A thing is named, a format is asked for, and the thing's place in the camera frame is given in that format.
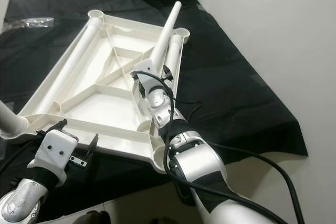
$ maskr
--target table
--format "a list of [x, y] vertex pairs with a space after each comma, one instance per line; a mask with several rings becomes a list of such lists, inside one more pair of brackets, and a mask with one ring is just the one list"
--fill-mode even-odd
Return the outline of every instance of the table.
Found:
[[[12, 29], [0, 35], [0, 99], [17, 113], [86, 23], [87, 11], [163, 26], [175, 1], [183, 6], [175, 27], [191, 32], [184, 46], [177, 98], [202, 101], [190, 124], [206, 140], [257, 153], [307, 155], [295, 117], [257, 74], [197, 0], [9, 0], [5, 22], [53, 17], [46, 28]], [[193, 107], [176, 106], [184, 115]], [[0, 194], [12, 177], [29, 176], [24, 152], [0, 180]], [[17, 146], [9, 146], [7, 154]], [[246, 155], [219, 151], [225, 163]], [[50, 194], [39, 220], [50, 220], [137, 190], [166, 183], [144, 162], [97, 154], [88, 170], [72, 168], [63, 187]]]

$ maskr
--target floor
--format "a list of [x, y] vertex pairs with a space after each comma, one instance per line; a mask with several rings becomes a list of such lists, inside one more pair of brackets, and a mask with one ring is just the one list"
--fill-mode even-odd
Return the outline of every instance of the floor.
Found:
[[180, 202], [172, 183], [107, 201], [54, 221], [41, 223], [70, 224], [89, 210], [105, 210], [110, 215], [111, 224], [150, 224], [154, 218], [164, 217], [174, 220], [178, 224], [202, 223], [195, 208]]

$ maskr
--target black tablecloth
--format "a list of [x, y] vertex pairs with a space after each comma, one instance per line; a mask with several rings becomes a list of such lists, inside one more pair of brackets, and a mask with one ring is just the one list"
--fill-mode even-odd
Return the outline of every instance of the black tablecloth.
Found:
[[[257, 153], [307, 155], [299, 124], [215, 19], [197, 0], [9, 0], [5, 22], [53, 17], [47, 28], [12, 29], [0, 35], [0, 99], [19, 112], [86, 23], [87, 11], [163, 26], [175, 1], [182, 8], [175, 27], [191, 32], [183, 48], [177, 98], [202, 101], [190, 123], [204, 139]], [[188, 115], [193, 106], [176, 106]], [[9, 146], [7, 154], [16, 146]], [[220, 152], [226, 163], [246, 156]], [[27, 150], [0, 181], [24, 177], [34, 150]], [[51, 193], [40, 220], [47, 220], [167, 182], [150, 165], [97, 154], [91, 168], [70, 168], [64, 187]]]

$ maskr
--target black cloth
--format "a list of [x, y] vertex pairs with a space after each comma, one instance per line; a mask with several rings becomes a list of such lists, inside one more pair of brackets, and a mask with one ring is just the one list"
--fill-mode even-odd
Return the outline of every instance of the black cloth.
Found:
[[[307, 155], [295, 117], [197, 0], [9, 0], [5, 22], [53, 17], [55, 23], [48, 28], [21, 28], [0, 35], [0, 99], [14, 102], [15, 112], [21, 110], [84, 26], [87, 11], [99, 9], [108, 15], [163, 26], [175, 1], [182, 2], [175, 27], [191, 32], [183, 48], [177, 98], [203, 103], [191, 117], [191, 126], [215, 143], [257, 153]], [[186, 117], [194, 108], [190, 104], [176, 106]], [[7, 153], [15, 148], [10, 146]], [[220, 154], [226, 163], [246, 157]], [[33, 155], [27, 151], [20, 164], [3, 175], [2, 194], [9, 178], [28, 173], [24, 167]], [[40, 220], [167, 181], [143, 162], [103, 154], [96, 155], [96, 162], [89, 179], [83, 171], [69, 172], [65, 186], [52, 193], [42, 207]]]

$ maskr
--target white cylindrical tube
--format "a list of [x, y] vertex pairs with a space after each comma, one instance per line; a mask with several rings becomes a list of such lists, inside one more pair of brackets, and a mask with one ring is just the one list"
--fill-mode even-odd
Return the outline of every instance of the white cylindrical tube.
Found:
[[74, 69], [78, 60], [85, 53], [91, 41], [99, 32], [103, 24], [102, 22], [103, 12], [93, 10], [89, 12], [89, 16], [91, 12], [94, 12], [93, 13], [94, 15], [90, 18], [86, 30], [84, 31], [81, 38], [78, 40], [67, 62], [61, 69], [60, 73], [54, 80], [53, 84], [51, 85], [45, 96], [43, 97], [41, 103], [39, 104], [36, 110], [37, 114], [46, 113], [48, 111], [57, 93], [60, 91], [61, 86], [66, 82], [67, 78], [69, 77], [69, 74]]
[[0, 129], [4, 137], [20, 135], [27, 127], [27, 119], [14, 114], [13, 111], [0, 101]]
[[159, 39], [157, 40], [157, 43], [150, 55], [150, 59], [152, 60], [155, 68], [157, 71], [160, 70], [162, 59], [163, 59], [163, 53], [167, 47], [169, 38], [172, 36], [173, 27], [175, 25], [176, 18], [178, 16], [178, 13], [181, 9], [181, 2], [177, 1], [172, 11], [169, 14], [169, 17], [166, 21], [166, 24], [164, 25], [161, 34], [159, 36]]
[[173, 78], [176, 77], [177, 64], [180, 61], [183, 38], [173, 35], [169, 42], [168, 52], [164, 64], [170, 69]]

